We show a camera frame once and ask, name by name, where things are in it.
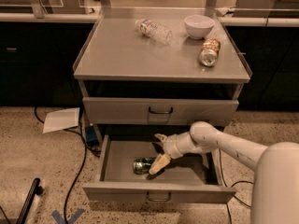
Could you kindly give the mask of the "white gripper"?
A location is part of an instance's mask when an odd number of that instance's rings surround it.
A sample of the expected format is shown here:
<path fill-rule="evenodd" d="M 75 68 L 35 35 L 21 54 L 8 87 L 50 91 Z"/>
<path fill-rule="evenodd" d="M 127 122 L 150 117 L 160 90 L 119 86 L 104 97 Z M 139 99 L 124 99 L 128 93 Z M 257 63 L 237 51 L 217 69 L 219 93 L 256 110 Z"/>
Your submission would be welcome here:
<path fill-rule="evenodd" d="M 149 169 L 150 175 L 156 175 L 171 159 L 178 159 L 191 150 L 191 137 L 188 133 L 173 134 L 166 136 L 165 134 L 156 133 L 154 135 L 163 143 L 165 154 L 159 154 Z"/>

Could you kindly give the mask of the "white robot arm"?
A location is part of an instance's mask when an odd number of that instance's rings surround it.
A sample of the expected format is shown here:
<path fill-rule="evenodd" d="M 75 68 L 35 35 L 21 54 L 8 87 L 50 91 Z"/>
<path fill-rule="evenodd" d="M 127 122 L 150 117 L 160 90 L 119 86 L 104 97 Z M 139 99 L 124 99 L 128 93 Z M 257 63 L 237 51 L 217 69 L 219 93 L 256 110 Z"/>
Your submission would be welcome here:
<path fill-rule="evenodd" d="M 254 172 L 250 223 L 299 224 L 299 144 L 265 146 L 223 133 L 207 122 L 195 122 L 186 133 L 155 135 L 164 153 L 149 172 L 157 174 L 171 160 L 185 154 L 220 149 Z"/>

